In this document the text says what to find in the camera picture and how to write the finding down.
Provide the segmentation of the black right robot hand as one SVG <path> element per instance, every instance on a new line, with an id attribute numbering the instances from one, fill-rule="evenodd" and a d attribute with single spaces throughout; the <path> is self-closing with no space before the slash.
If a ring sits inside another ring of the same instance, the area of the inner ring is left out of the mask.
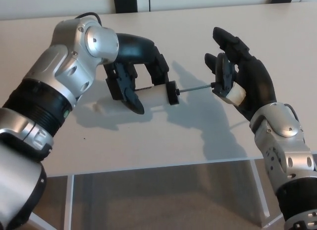
<path id="1" fill-rule="evenodd" d="M 228 60 L 238 65 L 239 71 L 234 71 L 231 77 L 246 91 L 246 97 L 235 107 L 250 121 L 258 109 L 277 102 L 271 77 L 263 63 L 250 55 L 249 48 L 238 37 L 219 27 L 213 29 L 212 37 Z"/>

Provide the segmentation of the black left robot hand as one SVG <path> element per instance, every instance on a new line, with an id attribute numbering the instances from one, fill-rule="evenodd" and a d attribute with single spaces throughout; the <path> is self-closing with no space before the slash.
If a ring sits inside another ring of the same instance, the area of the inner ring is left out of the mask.
<path id="1" fill-rule="evenodd" d="M 169 81 L 169 66 L 150 39 L 122 33 L 118 33 L 117 36 L 117 58 L 114 62 L 104 65 L 106 83 L 113 100 L 121 101 L 134 113 L 143 115 L 144 107 L 136 94 L 138 74 L 135 65 L 145 65 L 154 86 Z"/>

